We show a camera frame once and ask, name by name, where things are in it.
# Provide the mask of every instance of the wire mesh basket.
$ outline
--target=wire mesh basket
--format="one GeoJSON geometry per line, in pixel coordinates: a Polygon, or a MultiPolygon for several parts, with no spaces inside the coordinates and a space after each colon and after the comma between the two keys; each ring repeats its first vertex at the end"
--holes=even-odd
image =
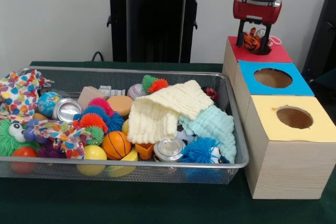
{"type": "Polygon", "coordinates": [[[78,98],[83,87],[100,85],[112,86],[113,89],[128,89],[135,83],[141,83],[145,74],[166,79],[169,84],[196,80],[201,87],[214,87],[218,92],[217,106],[234,118],[234,136],[237,155],[234,164],[196,164],[169,163],[139,160],[99,161],[87,159],[54,159],[0,157],[0,177],[108,180],[128,182],[162,182],[162,183],[207,183],[229,184],[238,169],[249,161],[246,142],[239,120],[230,81],[220,73],[139,71],[119,69],[89,69],[34,67],[25,68],[21,73],[37,69],[43,76],[54,81],[53,91],[69,98],[78,98]],[[86,165],[86,169],[103,168],[96,176],[85,176],[77,170],[77,165],[86,165]],[[31,173],[25,171],[33,168],[31,173]]]}

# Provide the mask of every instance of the light blue knit cloth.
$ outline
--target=light blue knit cloth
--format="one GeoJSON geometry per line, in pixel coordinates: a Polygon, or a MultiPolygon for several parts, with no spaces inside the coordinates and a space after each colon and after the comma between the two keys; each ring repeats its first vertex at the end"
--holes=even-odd
{"type": "Polygon", "coordinates": [[[199,137],[209,137],[219,142],[219,150],[230,164],[235,162],[237,154],[235,137],[232,132],[235,124],[233,117],[211,105],[201,111],[195,121],[191,121],[185,116],[178,118],[187,135],[197,135],[199,137]]]}

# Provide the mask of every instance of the green table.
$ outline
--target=green table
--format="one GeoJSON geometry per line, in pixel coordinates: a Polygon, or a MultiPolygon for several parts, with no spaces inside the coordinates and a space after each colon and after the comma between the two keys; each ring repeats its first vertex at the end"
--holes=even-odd
{"type": "MultiPolygon", "coordinates": [[[[220,64],[32,65],[222,70],[220,64]]],[[[243,170],[228,186],[0,178],[0,190],[0,223],[336,223],[336,170],[320,200],[252,200],[243,170]]]]}

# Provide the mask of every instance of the white towel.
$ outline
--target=white towel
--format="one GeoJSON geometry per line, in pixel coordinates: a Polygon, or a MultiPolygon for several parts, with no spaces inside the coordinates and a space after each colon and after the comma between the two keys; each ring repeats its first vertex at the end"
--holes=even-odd
{"type": "Polygon", "coordinates": [[[213,103],[195,80],[138,97],[133,101],[129,115],[128,140],[154,144],[175,138],[180,115],[195,120],[201,110],[213,103]]]}

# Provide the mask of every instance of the stacked wooden boxes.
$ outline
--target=stacked wooden boxes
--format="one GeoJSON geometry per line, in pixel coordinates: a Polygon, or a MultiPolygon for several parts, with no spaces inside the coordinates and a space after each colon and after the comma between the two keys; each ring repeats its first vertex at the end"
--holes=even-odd
{"type": "Polygon", "coordinates": [[[233,86],[255,199],[318,199],[336,163],[336,127],[281,45],[256,56],[229,37],[223,73],[233,86]]]}

